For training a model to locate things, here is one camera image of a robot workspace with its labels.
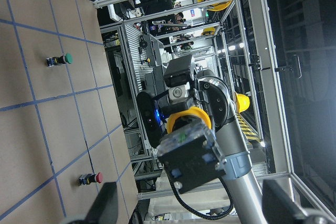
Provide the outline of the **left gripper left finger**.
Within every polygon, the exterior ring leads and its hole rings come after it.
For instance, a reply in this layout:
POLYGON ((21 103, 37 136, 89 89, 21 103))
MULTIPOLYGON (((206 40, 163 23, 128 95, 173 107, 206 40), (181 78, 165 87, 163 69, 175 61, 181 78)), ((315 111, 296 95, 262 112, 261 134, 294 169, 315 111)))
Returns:
POLYGON ((86 223, 117 223, 118 190, 116 182, 104 183, 88 211, 86 223))

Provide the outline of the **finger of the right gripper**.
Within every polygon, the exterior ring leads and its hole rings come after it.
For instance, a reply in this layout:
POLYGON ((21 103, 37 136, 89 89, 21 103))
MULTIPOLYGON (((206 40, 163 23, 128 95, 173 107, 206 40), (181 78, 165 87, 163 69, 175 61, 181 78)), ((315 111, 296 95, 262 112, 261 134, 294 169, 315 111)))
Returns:
POLYGON ((181 86, 192 82, 195 74, 196 65, 193 56, 182 56, 169 62, 164 73, 164 82, 169 88, 181 86))

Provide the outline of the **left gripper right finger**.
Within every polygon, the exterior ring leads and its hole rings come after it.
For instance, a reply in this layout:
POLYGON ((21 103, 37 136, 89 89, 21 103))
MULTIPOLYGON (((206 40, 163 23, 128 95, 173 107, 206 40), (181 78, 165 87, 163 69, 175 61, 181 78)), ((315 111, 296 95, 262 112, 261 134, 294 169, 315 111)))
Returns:
POLYGON ((263 182, 262 211, 267 223, 304 223, 303 211, 273 179, 263 182))

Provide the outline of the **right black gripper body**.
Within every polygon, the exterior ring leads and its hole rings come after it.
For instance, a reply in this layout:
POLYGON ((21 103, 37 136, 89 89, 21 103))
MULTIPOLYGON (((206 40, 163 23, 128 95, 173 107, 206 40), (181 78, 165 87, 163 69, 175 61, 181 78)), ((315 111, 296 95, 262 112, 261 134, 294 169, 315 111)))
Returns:
POLYGON ((176 129, 175 123, 183 116, 198 116, 212 130, 220 130, 228 122, 231 99, 227 84, 218 77, 201 77, 195 83, 195 88, 186 84, 169 89, 169 105, 162 108, 168 130, 176 129))

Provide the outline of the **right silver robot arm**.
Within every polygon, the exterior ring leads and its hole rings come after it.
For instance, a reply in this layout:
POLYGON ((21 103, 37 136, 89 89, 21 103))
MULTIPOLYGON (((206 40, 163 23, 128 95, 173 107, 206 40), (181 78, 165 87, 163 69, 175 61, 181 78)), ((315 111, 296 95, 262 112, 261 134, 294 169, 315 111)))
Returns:
POLYGON ((227 84, 197 72, 192 56, 169 62, 164 74, 170 108, 167 134, 158 146, 172 187, 186 193, 215 178, 231 199, 241 223, 265 223, 262 193, 227 84))

